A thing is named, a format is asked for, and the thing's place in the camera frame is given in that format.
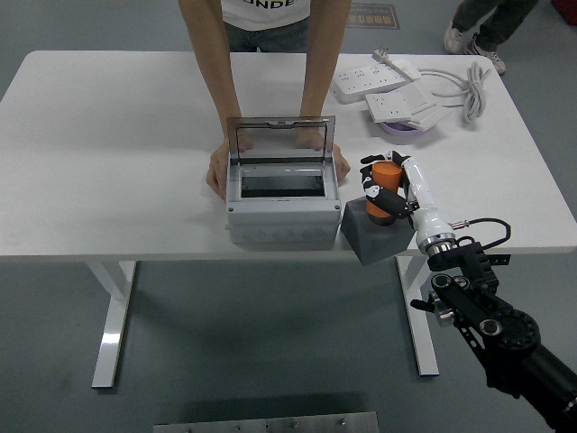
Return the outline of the person's left hand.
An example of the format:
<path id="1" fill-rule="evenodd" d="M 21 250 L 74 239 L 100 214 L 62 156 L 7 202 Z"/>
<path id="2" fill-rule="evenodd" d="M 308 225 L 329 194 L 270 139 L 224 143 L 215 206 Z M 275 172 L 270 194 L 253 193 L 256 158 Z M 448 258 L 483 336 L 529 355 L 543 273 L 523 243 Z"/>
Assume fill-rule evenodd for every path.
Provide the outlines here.
<path id="1" fill-rule="evenodd" d="M 325 128 L 310 125 L 298 127 L 295 146 L 302 149 L 312 149 L 315 152 L 323 152 L 325 150 Z M 344 158 L 341 148 L 337 144 L 332 144 L 332 156 L 337 183 L 341 185 L 350 172 L 351 166 Z"/>

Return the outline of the person's right hand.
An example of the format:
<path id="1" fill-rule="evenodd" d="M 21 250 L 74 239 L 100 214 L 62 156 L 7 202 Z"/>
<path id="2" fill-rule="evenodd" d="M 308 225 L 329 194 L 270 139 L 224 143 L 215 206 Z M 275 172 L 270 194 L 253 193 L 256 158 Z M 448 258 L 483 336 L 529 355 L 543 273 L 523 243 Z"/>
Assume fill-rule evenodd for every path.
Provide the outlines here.
<path id="1" fill-rule="evenodd" d="M 226 199 L 226 182 L 230 155 L 229 138 L 211 153 L 206 172 L 206 185 L 222 200 Z"/>

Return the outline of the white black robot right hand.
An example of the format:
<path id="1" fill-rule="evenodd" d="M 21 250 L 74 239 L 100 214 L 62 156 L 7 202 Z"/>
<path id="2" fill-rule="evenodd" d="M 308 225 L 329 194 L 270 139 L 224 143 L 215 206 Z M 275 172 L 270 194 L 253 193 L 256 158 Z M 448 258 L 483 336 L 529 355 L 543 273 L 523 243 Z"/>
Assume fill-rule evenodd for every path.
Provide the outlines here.
<path id="1" fill-rule="evenodd" d="M 416 158 L 390 151 L 364 157 L 361 164 L 370 215 L 378 209 L 396 219 L 409 218 L 419 251 L 429 256 L 456 246 L 454 230 L 440 217 Z"/>

